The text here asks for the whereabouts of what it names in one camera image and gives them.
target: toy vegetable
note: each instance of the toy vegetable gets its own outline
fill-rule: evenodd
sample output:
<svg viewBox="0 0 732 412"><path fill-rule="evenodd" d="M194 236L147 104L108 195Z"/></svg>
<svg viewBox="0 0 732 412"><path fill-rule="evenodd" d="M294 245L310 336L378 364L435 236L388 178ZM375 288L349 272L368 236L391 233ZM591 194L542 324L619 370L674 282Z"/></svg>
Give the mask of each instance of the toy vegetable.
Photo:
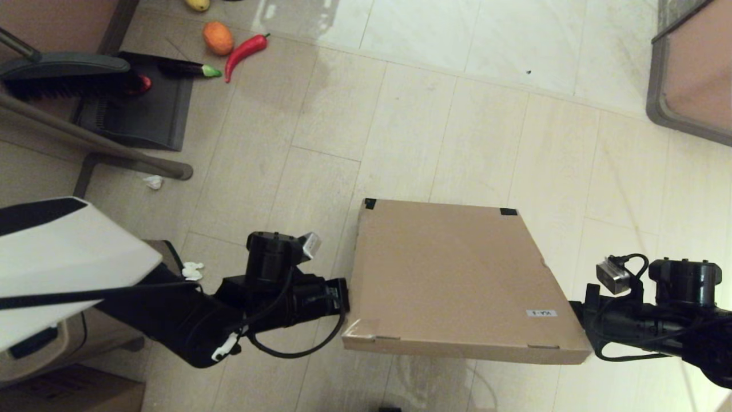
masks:
<svg viewBox="0 0 732 412"><path fill-rule="evenodd" d="M224 69L226 83L231 81L231 72L234 71L234 68L240 61L267 48L268 36L269 33L264 36L257 34L251 39L240 44L239 47L235 48L234 51L229 54L228 60L226 60L226 67Z"/></svg>

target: black robotic arm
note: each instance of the black robotic arm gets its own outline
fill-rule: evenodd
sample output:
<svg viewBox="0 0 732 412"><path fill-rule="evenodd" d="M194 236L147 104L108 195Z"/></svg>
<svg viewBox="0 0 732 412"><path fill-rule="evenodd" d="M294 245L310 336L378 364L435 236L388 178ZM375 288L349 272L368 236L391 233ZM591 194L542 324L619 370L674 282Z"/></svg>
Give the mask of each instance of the black robotic arm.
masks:
<svg viewBox="0 0 732 412"><path fill-rule="evenodd" d="M641 258L643 267L630 273L625 264ZM656 305L643 302L641 276L657 283ZM656 260L642 254L610 256L597 265L597 278L613 294L600 295L598 284L588 284L584 303L570 301L598 358L636 361L678 356L701 369L715 384L732 389L732 312L716 306L714 287L722 269L707 261ZM602 349L611 342L655 352L644 356L609 358Z"/></svg>

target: black cable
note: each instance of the black cable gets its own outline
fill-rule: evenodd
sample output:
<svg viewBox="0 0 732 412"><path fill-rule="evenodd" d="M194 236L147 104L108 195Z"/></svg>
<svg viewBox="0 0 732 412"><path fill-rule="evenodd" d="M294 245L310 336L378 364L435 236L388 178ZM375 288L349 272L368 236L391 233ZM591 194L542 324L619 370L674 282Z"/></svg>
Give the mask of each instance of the black cable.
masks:
<svg viewBox="0 0 732 412"><path fill-rule="evenodd" d="M623 261L623 264L625 264L628 260L631 260L634 257L640 257L641 259L643 259L643 267L640 268L640 270L635 275L631 274L635 278L635 280L637 282L640 282L641 276L643 275L644 272L646 272L646 270L648 269L648 266L650 264L650 262L648 260L648 257L646 257L643 254L634 253L634 254L628 254L628 255L623 256L623 257L619 257L618 259L622 260ZM605 336L602 332L600 332L598 330L598 327L600 325L600 319L602 318L602 316L604 315L604 313L608 310L608 308L610 306L617 306L618 304L621 304L621 303L623 303L625 301L632 300L632 298L633 298L633 292L635 291L635 286L634 285L635 285L635 282L631 282L631 285L630 285L630 293L628 293L625 296L621 296L619 298L615 298L614 300L608 302L606 305L604 305L602 308L600 308L600 310L597 312L597 314L595 315L594 319L592 320L592 323L590 324L590 327L592 328L592 331L598 337L600 337L602 339L605 339L605 340L614 341L614 339L610 339L609 337Z"/></svg>
<svg viewBox="0 0 732 412"><path fill-rule="evenodd" d="M640 257L643 259L643 267L634 275L636 281L640 281L640 277L643 275L643 273L648 269L649 266L649 260L648 257L642 254L628 254L626 256L621 257L620 259L624 262L627 262L628 260L632 259L633 257ZM687 326L686 328L679 329L678 331L670 332L668 334L663 334L662 336L654 336L652 338L646 338L646 339L622 339L615 336L607 336L600 332L598 330L598 326L600 323L600 318L602 315L608 310L610 306L617 306L617 304L620 304L626 300L631 299L632 296L632 290L633 286L631 286L631 293L628 295L622 296L620 298L616 298L614 301L608 302L606 305L604 305L598 313L595 315L592 323L591 328L592 331L600 338L605 339L611 342L615 343L621 343L623 345L634 345L634 346L641 346L641 345L647 345L648 343L656 343L656 342L663 342L665 340L676 338L679 336L684 336L685 334L691 333L693 331L697 331L699 329L709 328L716 325L722 325L724 323L732 323L732 316L724 317L721 319L716 320L710 320L709 322L705 323L696 323L692 324L691 326ZM661 357L668 357L667 355L663 354L654 354L654 355L644 355L644 356L619 356L617 358L608 358L606 356L603 356L602 354L598 355L598 358L601 358L605 361L625 361L628 360L638 360L638 359L651 359L651 358L661 358Z"/></svg>
<svg viewBox="0 0 732 412"><path fill-rule="evenodd" d="M69 353L69 355L66 358L71 358L72 356L74 356L74 353L77 353L86 344L86 336L88 334L88 331L86 329L86 316L84 316L84 312L81 312L80 315L81 315L81 326L84 329L84 338L81 340L81 344L76 349L74 349L73 352Z"/></svg>
<svg viewBox="0 0 732 412"><path fill-rule="evenodd" d="M635 278L637 280L640 280L641 276L646 272L646 270L650 266L651 261L648 260L648 257L645 254L640 254L640 253L627 254L627 255L623 256L622 259L624 259L625 262L627 262L628 260L631 260L634 257L640 257L641 259L643 259L643 267L635 274Z"/></svg>
<svg viewBox="0 0 732 412"><path fill-rule="evenodd" d="M268 314L270 314L275 308L277 308L277 305L279 305L282 300L285 298L285 295L287 294L288 289L290 289L290 284L292 283L293 278L293 272L294 269L290 269L290 271L287 273L287 278L285 279L285 284L282 286L282 290L280 290L280 294L277 295L276 299L264 310L261 310L257 312L255 315L245 318L242 322L240 322L238 325L231 327L228 329L228 332L231 333L237 329L241 329L242 331L239 332L239 337L244 336L246 333L244 331L244 327L247 325L251 325L252 323L261 320Z"/></svg>
<svg viewBox="0 0 732 412"><path fill-rule="evenodd" d="M284 359L295 359L295 358L302 358L303 356L308 356L311 353L314 353L318 350L320 350L323 346L328 345L328 342L332 341L333 338L338 335L338 331L343 327L344 322L346 321L346 308L343 306L343 302L340 301L339 298L336 298L332 295L322 295L318 296L317 298L313 299L311 302L318 301L321 299L329 299L333 301L335 304L338 305L340 308L340 313L338 314L338 324L336 324L335 328L330 332L330 335L328 335L327 338L323 342L320 342L318 345L308 349L303 350L302 352L296 352L296 353L283 353L278 352L274 349L270 349L267 346L264 346L257 340L256 333L249 333L247 334L247 338L249 338L249 342L252 342L252 345L254 345L257 349L261 350L262 352L267 353L268 355L274 356L276 358L284 358Z"/></svg>
<svg viewBox="0 0 732 412"><path fill-rule="evenodd" d="M612 358L608 358L607 356L603 355L601 353L595 353L597 358L608 361L608 362L629 362L629 361L643 361L646 359L659 359L659 358L670 358L669 355L664 355L663 353L654 353L652 355L634 355L634 356L615 356Z"/></svg>
<svg viewBox="0 0 732 412"><path fill-rule="evenodd" d="M22 295L0 298L0 310L19 309L34 306L70 304L73 302L101 301L108 298L119 298L137 293L157 292L169 288L200 288L197 282L173 282L158 284L138 284L129 287L85 290L83 292L47 293L41 295Z"/></svg>

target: cardboard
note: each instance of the cardboard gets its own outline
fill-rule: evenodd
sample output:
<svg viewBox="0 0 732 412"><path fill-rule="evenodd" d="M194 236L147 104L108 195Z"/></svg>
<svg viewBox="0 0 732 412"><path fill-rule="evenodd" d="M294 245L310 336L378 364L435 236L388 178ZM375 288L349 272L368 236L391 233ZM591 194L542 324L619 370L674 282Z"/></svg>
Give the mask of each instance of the cardboard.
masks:
<svg viewBox="0 0 732 412"><path fill-rule="evenodd" d="M140 412L144 395L144 383L74 366L2 389L0 409L13 412Z"/></svg>
<svg viewBox="0 0 732 412"><path fill-rule="evenodd" d="M366 199L350 296L346 349L530 364L592 352L512 209Z"/></svg>

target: floor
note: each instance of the floor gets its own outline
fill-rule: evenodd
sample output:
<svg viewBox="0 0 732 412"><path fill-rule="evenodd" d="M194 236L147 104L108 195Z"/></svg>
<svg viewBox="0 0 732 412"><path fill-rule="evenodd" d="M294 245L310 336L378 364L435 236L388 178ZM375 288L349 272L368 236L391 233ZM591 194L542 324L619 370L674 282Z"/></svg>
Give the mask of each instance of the floor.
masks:
<svg viewBox="0 0 732 412"><path fill-rule="evenodd" d="M183 0L144 7L645 113L658 0Z"/></svg>
<svg viewBox="0 0 732 412"><path fill-rule="evenodd" d="M268 16L256 1L214 1L208 15L191 15L178 3L144 1L123 49L222 67L224 60L204 49L202 21L236 19L235 10L255 8L260 19ZM642 23L638 15L654 15L651 3L637 1L633 10L617 6L630 4L625 0L613 6L595 0L526 2L529 10L516 7L515 0L456 3L447 10L444 3L426 0L421 7L415 1L331 0L327 4L338 5L339 18L343 13L364 22L339 26L321 13L318 38L385 48L380 39L387 29L410 27L434 37L420 43L425 38L392 32L398 39L388 47L414 41L425 56L434 51L443 66L470 66L472 60L472 67L480 67L483 44L515 41L517 48L529 47L517 37L492 35L481 20L490 19L491 10L514 10L511 16L554 16L567 34L565 43L552 41L548 26L523 30L545 30L536 38L557 53L566 50L567 58L548 54L546 67L559 71L535 89L508 87L506 79L485 81L450 67L395 62L357 47L310 41L312 26L299 23L291 11L289 21L277 21L269 47L237 67L232 84L196 81L183 151L151 151L192 164L191 180L166 180L152 191L142 174L99 167L88 199L137 236L169 239L184 260L204 262L208 292L222 277L244 271L244 241L256 229L317 232L324 245L305 269L348 277L356 212L366 196L516 207L570 299L583 299L585 284L595 282L594 264L607 254L709 259L729 269L732 148L651 124L631 107L642 100L623 95L634 89L632 78L612 67L583 69L583 56L601 66L614 55L600 46L624 42L604 38L606 26L615 27L616 36L623 33L616 23ZM406 10L395 11L400 7L412 7L406 14L423 13L419 24L399 21L395 16ZM437 15L469 21L470 30L445 40L437 33L447 23ZM476 17L477 23L470 21ZM655 18L648 20L655 24ZM520 30L516 26L521 25L508 21L502 27ZM379 34L378 28L386 31ZM239 41L251 34L234 29ZM507 44L501 47L511 48ZM571 59L578 77L555 81ZM556 60L562 63L550 64ZM532 67L533 75L538 66ZM566 89L558 93L553 86ZM572 96L582 93L597 102ZM614 106L603 99L614 95L633 103L608 110ZM648 301L653 294L646 285ZM732 307L732 282L717 288L717 302ZM273 331L263 340L281 350L305 349L334 321ZM380 405L405 411L714 411L728 394L674 358L617 364L591 357L581 366L539 366L360 353L345 351L340 342L294 361L246 346L209 369L193 369L148 343L141 352L117 350L89 364L146 381L144 411L338 412L375 411Z"/></svg>

